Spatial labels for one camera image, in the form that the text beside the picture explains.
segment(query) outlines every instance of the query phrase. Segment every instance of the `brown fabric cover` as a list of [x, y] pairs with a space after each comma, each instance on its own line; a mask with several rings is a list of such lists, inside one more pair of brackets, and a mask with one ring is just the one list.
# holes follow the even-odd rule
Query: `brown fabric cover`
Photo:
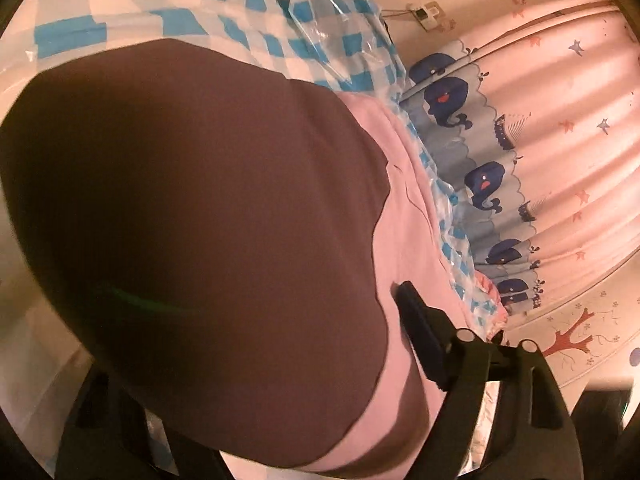
[[276, 466], [326, 454], [382, 369], [385, 166], [331, 91], [175, 40], [41, 73], [0, 128], [71, 330], [172, 428]]

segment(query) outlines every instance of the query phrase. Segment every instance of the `black bracket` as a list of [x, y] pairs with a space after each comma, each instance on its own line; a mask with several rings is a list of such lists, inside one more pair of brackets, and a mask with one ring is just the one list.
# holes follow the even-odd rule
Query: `black bracket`
[[66, 421], [56, 480], [175, 480], [152, 462], [145, 410], [93, 367]]
[[466, 480], [582, 480], [580, 447], [560, 389], [538, 346], [485, 343], [456, 330], [415, 287], [396, 290], [400, 319], [428, 379], [447, 392], [405, 480], [454, 480], [468, 453], [484, 386], [500, 381], [484, 461]]

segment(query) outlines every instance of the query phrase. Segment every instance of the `black clamp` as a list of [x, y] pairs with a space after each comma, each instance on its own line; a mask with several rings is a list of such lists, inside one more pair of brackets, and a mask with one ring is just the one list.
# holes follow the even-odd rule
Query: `black clamp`
[[400, 319], [425, 375], [447, 392], [405, 480], [457, 478], [473, 438], [484, 387], [500, 381], [481, 466], [466, 480], [582, 480], [575, 428], [549, 366], [530, 340], [517, 348], [485, 343], [424, 304], [415, 287], [396, 290]]

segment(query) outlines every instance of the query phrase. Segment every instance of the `blue checkered pattern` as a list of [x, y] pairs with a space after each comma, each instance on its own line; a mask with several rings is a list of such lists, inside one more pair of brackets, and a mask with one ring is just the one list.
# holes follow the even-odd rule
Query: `blue checkered pattern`
[[452, 288], [483, 335], [490, 314], [478, 305], [488, 298], [474, 286], [468, 240], [453, 223], [456, 196], [438, 179], [398, 106], [406, 70], [379, 16], [372, 0], [25, 0], [0, 40], [0, 74], [11, 69], [28, 80], [95, 52], [177, 38], [288, 78], [387, 102], [414, 136], [442, 219], [442, 251], [451, 263]]

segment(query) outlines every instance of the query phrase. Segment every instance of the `red tree print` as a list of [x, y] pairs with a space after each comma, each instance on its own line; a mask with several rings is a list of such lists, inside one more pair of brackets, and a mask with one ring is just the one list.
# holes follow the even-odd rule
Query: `red tree print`
[[571, 341], [571, 336], [574, 334], [578, 326], [580, 326], [582, 323], [584, 323], [585, 321], [587, 321], [593, 316], [595, 316], [595, 313], [589, 313], [585, 308], [584, 311], [582, 311], [582, 315], [580, 316], [580, 319], [578, 319], [578, 321], [572, 324], [567, 329], [566, 332], [561, 333], [559, 330], [556, 331], [556, 340], [549, 348], [547, 348], [544, 352], [542, 352], [542, 355], [544, 357], [549, 357], [550, 355], [556, 354], [563, 350], [570, 350], [572, 348], [576, 350], [580, 350], [585, 354], [588, 354], [589, 349], [587, 348], [587, 345], [593, 342], [593, 336], [590, 335], [587, 338], [581, 341], [578, 341], [576, 343]]

